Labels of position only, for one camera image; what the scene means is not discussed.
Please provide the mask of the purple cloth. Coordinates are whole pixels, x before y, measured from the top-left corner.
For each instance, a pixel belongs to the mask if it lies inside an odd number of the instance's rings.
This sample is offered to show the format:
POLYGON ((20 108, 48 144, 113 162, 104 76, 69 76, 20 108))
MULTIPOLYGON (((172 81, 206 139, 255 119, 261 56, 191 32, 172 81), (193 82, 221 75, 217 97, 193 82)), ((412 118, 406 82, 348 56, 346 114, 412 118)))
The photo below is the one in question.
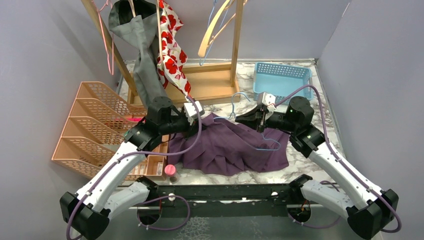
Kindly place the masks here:
POLYGON ((277 151, 259 151, 258 148, 273 148, 278 145, 272 141, 263 141, 261 133, 243 124, 234 124, 226 119, 214 119, 211 113, 203 118, 201 136, 185 138, 182 134, 169 142, 171 153, 190 150, 181 155, 169 156, 168 164, 181 163, 185 169, 200 170, 204 174, 233 176, 254 171, 258 173, 282 170, 289 166, 287 145, 289 135, 267 128, 263 134, 281 144, 277 151))

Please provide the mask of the red poppy print cloth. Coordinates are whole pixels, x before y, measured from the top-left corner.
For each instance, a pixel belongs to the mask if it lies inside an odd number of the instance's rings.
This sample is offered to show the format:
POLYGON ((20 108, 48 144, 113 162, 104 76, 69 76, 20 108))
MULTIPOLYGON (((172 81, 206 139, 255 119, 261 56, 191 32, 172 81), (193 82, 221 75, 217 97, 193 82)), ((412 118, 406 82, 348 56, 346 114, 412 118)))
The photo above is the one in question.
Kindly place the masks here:
POLYGON ((176 34, 184 25, 172 7, 165 1, 159 1, 161 10, 160 28, 162 55, 164 64, 158 54, 157 73, 162 86, 175 86, 183 95, 190 96, 191 84, 183 72, 188 57, 176 41, 176 34))

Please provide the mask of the grey skirt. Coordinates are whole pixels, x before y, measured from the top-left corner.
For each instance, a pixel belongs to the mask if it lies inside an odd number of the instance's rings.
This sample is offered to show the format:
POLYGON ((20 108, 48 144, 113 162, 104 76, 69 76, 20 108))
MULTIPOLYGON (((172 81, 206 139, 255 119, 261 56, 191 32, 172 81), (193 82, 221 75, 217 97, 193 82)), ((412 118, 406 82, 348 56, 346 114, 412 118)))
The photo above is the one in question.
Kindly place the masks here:
POLYGON ((134 12, 128 0, 115 2, 108 16, 111 32, 138 50, 133 79, 138 96, 147 109, 154 98, 166 97, 157 72, 159 34, 154 3, 134 0, 134 12))

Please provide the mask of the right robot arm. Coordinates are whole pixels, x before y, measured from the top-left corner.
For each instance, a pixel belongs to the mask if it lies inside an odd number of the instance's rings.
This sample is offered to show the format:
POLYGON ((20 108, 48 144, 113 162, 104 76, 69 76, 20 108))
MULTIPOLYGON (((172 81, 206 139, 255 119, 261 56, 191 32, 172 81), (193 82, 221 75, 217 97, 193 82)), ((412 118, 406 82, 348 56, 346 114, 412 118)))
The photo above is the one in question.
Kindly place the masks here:
POLYGON ((399 196, 367 179, 335 150, 325 133, 312 124, 314 109, 307 98, 291 98, 285 112, 276 111, 274 100, 274 96, 266 94, 254 109, 236 116, 236 123, 259 133, 267 129, 287 133, 291 145, 320 166, 343 190, 338 192, 309 176, 301 176, 291 182, 289 199, 296 204, 311 200, 328 208, 347 220, 364 240, 382 232, 396 216, 399 196))

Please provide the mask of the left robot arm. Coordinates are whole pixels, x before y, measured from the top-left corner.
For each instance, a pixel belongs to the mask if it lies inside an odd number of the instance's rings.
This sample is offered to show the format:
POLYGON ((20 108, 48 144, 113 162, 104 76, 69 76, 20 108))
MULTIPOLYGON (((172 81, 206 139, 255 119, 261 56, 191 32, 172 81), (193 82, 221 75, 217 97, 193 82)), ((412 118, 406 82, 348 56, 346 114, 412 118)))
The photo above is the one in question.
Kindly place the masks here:
POLYGON ((106 165, 76 193, 66 192, 59 200, 63 219, 67 222, 66 238, 78 232, 76 239, 84 237, 96 240, 102 235, 114 217, 130 207, 143 203, 152 205, 157 200, 157 191, 141 182, 116 192, 116 188, 127 175, 162 143, 162 137, 176 133, 187 133, 198 127, 196 141, 200 139, 204 109, 192 97, 186 97, 182 111, 174 106, 170 98, 155 97, 147 108, 143 120, 124 135, 116 153, 106 165))

